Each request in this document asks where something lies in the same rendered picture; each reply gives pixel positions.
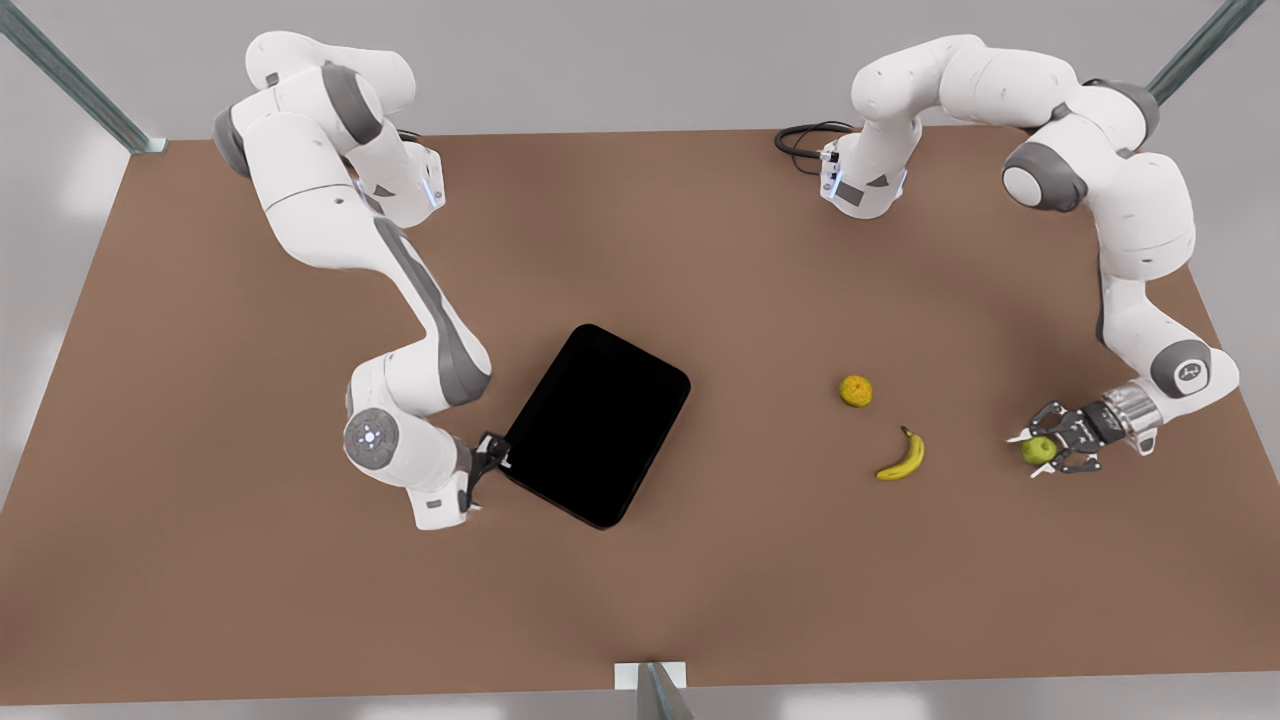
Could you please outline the black storage box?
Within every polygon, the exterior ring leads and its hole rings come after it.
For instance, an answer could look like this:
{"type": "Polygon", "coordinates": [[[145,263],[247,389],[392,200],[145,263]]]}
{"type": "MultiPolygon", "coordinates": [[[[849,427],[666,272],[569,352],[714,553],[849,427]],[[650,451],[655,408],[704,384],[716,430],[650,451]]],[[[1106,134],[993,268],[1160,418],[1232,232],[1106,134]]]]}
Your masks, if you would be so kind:
{"type": "Polygon", "coordinates": [[[581,324],[506,432],[502,471],[586,525],[611,529],[628,511],[691,387],[675,365],[581,324]]]}

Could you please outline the yellow banana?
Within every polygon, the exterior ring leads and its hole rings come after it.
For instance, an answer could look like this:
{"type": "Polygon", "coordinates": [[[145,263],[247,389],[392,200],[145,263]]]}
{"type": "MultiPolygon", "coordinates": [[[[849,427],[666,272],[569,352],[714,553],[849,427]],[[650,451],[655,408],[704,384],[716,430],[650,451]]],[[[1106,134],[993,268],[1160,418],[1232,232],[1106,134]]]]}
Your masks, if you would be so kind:
{"type": "Polygon", "coordinates": [[[902,456],[895,464],[891,464],[886,468],[881,468],[876,473],[877,480],[884,480],[884,482],[901,480],[906,477],[910,477],[923,464],[925,456],[925,441],[919,434],[910,430],[908,427],[900,427],[900,430],[906,437],[908,442],[906,448],[904,450],[902,456]]]}

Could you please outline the silver frame post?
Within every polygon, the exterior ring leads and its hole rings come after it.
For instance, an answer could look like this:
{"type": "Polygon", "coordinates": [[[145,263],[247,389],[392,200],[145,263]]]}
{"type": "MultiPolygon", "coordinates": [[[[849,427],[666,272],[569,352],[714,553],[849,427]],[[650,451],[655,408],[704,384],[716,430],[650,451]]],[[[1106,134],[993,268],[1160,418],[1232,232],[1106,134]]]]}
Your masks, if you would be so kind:
{"type": "Polygon", "coordinates": [[[634,691],[634,720],[695,720],[684,698],[687,666],[682,661],[614,664],[614,689],[634,691]]]}
{"type": "Polygon", "coordinates": [[[13,0],[0,0],[0,35],[129,154],[165,152],[168,141],[145,133],[13,0]]]}
{"type": "Polygon", "coordinates": [[[1155,101],[1162,106],[1265,3],[1222,0],[1147,85],[1155,101]]]}

